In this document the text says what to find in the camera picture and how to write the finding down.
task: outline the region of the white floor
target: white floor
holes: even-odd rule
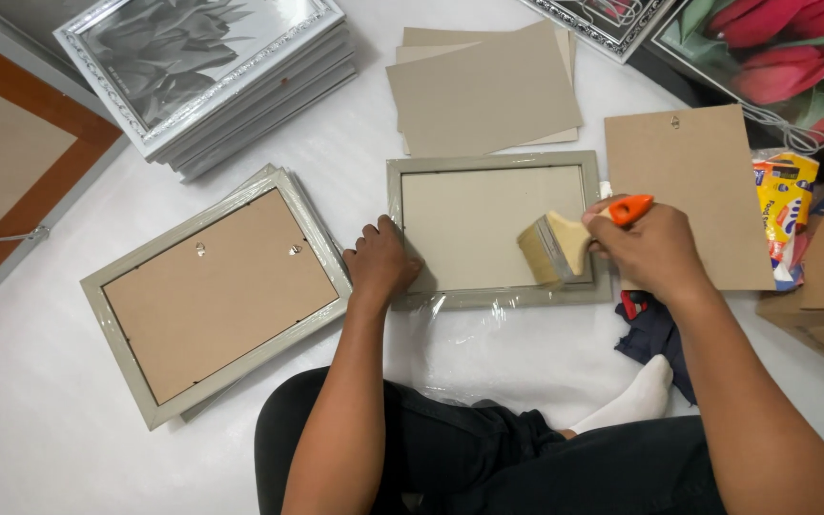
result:
[[[340,0],[360,77],[189,186],[130,147],[0,287],[0,514],[256,513],[253,430],[272,390],[328,364],[334,324],[236,385],[190,424],[149,433],[94,321],[80,278],[220,200],[272,161],[295,170],[344,245],[386,209],[383,161],[402,158],[383,67],[404,26],[517,29],[539,19],[516,0]],[[577,93],[587,124],[571,144],[606,172],[605,116],[683,105],[632,68],[581,44]],[[734,311],[795,405],[824,437],[824,359]],[[640,368],[612,351],[625,325],[613,305],[391,314],[387,377],[439,398],[491,397],[576,422]],[[674,389],[671,413],[693,412]]]

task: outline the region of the yellow package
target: yellow package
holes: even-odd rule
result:
[[[818,162],[789,151],[768,152],[770,157],[765,159],[760,159],[763,153],[754,154],[752,169],[762,206],[762,223],[776,265],[790,260],[795,251],[787,248],[787,259],[784,259],[787,243],[792,243],[806,227]]]

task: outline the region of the person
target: person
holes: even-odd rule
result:
[[[596,216],[611,202],[583,217],[591,250],[668,306],[700,416],[559,433],[536,411],[452,406],[384,381],[387,306],[423,263],[381,216],[343,255],[354,292],[331,366],[286,381],[259,415],[260,512],[824,514],[824,442],[711,284],[687,217],[654,205],[625,230]]]

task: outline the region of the stack of cardboard sheets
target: stack of cardboard sheets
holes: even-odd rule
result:
[[[406,154],[473,156],[575,141],[574,33],[549,20],[513,32],[406,28],[386,72]]]

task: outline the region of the paint brush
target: paint brush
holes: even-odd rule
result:
[[[632,195],[613,202],[598,216],[625,227],[644,216],[652,205],[652,195]],[[592,241],[593,236],[581,222],[571,222],[549,211],[520,234],[517,245],[536,282],[549,286],[570,282],[583,274],[587,248]]]

